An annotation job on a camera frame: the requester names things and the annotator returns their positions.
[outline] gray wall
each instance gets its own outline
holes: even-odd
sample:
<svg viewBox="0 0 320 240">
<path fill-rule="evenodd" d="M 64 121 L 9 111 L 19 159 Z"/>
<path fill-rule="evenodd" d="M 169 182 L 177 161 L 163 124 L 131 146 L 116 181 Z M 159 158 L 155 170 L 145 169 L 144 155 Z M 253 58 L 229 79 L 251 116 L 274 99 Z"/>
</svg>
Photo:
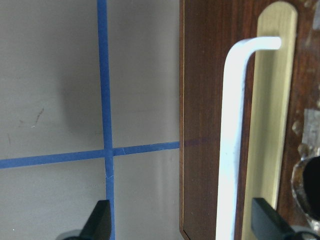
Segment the gray wall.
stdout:
<svg viewBox="0 0 320 240">
<path fill-rule="evenodd" d="M 113 147 L 178 141 L 179 1 L 107 4 Z M 0 161 L 103 149 L 96 0 L 0 5 Z M 181 239 L 178 155 L 114 158 L 117 240 Z M 0 183 L 1 239 L 54 240 L 105 199 L 105 163 L 0 169 Z"/>
<path fill-rule="evenodd" d="M 114 147 L 179 140 L 179 1 L 108 0 Z M 181 240 L 179 151 L 114 158 L 118 240 Z"/>
</svg>

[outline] white l-shaped rod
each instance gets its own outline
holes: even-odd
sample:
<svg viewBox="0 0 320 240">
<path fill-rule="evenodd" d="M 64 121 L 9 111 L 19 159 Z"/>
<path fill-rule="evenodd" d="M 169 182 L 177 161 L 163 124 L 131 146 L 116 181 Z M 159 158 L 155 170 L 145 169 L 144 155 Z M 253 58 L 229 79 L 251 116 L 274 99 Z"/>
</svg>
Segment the white l-shaped rod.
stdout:
<svg viewBox="0 0 320 240">
<path fill-rule="evenodd" d="M 223 72 L 216 240 L 234 240 L 245 80 L 248 60 L 255 51 L 277 50 L 278 36 L 237 42 L 229 50 Z"/>
</svg>

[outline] gold metal plate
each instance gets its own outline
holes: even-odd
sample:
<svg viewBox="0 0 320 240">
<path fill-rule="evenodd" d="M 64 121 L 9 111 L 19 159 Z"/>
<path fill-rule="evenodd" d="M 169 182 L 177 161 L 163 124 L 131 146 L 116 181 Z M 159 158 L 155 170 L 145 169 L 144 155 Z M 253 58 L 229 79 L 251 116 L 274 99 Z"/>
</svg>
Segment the gold metal plate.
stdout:
<svg viewBox="0 0 320 240">
<path fill-rule="evenodd" d="M 296 9 L 283 1 L 269 5 L 258 19 L 257 36 L 280 36 L 282 44 L 279 50 L 255 54 L 242 240 L 255 239 L 252 198 L 277 207 L 297 19 Z"/>
</svg>

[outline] black plastic piece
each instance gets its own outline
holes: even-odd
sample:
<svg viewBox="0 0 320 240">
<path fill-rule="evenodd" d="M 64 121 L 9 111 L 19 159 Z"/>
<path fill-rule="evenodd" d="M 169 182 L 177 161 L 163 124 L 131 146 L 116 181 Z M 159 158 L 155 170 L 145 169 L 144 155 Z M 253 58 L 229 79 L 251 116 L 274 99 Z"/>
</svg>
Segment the black plastic piece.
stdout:
<svg viewBox="0 0 320 240">
<path fill-rule="evenodd" d="M 96 203 L 79 236 L 64 240 L 109 240 L 111 235 L 111 208 L 109 200 Z"/>
<path fill-rule="evenodd" d="M 251 228 L 258 240 L 288 240 L 295 235 L 264 198 L 252 199 Z"/>
</svg>

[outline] wooden panel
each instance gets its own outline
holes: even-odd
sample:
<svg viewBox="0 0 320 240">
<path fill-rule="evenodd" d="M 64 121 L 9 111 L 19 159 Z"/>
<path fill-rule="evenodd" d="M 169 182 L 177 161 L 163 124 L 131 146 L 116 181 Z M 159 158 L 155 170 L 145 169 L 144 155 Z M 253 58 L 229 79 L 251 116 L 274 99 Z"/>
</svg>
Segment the wooden panel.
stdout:
<svg viewBox="0 0 320 240">
<path fill-rule="evenodd" d="M 237 41 L 255 37 L 258 16 L 274 0 L 180 2 L 180 231 L 185 239 L 215 239 L 224 61 Z M 305 108 L 320 104 L 320 32 L 312 30 L 317 0 L 288 0 L 298 11 L 292 86 L 282 161 L 278 212 L 305 224 L 292 198 L 290 178 Z M 245 197 L 253 61 L 247 69 L 235 239 L 241 239 Z"/>
</svg>

